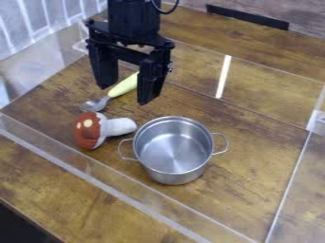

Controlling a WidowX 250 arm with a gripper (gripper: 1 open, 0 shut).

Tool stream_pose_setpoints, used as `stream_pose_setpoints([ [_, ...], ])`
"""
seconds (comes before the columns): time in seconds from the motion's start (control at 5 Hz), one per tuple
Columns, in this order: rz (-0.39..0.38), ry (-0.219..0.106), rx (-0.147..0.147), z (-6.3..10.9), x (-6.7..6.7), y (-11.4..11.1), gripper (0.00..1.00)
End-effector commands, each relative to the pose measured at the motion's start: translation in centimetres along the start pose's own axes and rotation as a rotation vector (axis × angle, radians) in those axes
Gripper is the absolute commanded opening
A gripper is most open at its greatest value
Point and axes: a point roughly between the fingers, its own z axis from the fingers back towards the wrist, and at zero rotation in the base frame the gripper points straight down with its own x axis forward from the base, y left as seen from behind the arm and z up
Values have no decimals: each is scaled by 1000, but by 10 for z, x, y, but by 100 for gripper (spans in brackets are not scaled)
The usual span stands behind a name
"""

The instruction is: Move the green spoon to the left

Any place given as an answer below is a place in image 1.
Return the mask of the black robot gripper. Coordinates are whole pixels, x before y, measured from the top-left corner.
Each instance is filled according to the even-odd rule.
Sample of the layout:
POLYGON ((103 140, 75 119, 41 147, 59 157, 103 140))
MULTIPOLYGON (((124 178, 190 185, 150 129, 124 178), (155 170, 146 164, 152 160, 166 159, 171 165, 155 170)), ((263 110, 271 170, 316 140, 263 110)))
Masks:
POLYGON ((139 64, 138 104, 160 96, 174 43, 160 36, 162 0, 108 0, 108 21, 88 20, 87 50, 102 89, 118 81, 118 61, 139 64))

